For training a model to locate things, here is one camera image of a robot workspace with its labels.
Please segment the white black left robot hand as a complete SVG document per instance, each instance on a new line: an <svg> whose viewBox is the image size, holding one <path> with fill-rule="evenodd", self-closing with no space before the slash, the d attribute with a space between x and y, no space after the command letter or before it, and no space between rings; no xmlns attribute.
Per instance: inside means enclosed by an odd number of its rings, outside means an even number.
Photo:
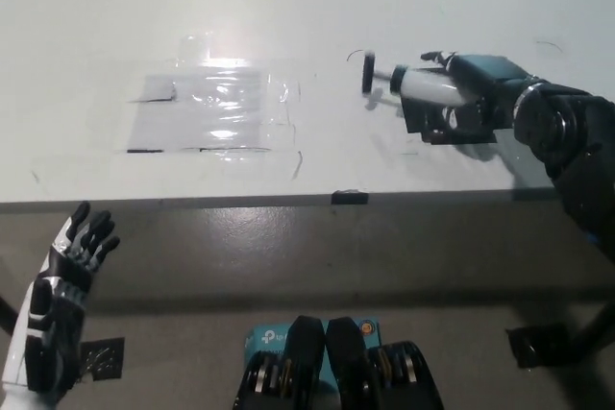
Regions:
<svg viewBox="0 0 615 410"><path fill-rule="evenodd" d="M111 213L91 213L89 202L64 222L23 300L2 374L5 385L56 397L78 379L86 300L120 243L113 230Z"/></svg>

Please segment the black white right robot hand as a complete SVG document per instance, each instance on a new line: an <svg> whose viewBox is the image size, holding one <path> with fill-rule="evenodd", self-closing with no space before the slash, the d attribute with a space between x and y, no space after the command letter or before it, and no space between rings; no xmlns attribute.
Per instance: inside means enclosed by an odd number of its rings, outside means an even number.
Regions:
<svg viewBox="0 0 615 410"><path fill-rule="evenodd" d="M510 129L515 101L540 80L504 56L431 51L421 59L440 65L467 98L447 111L451 128L464 134Z"/></svg>

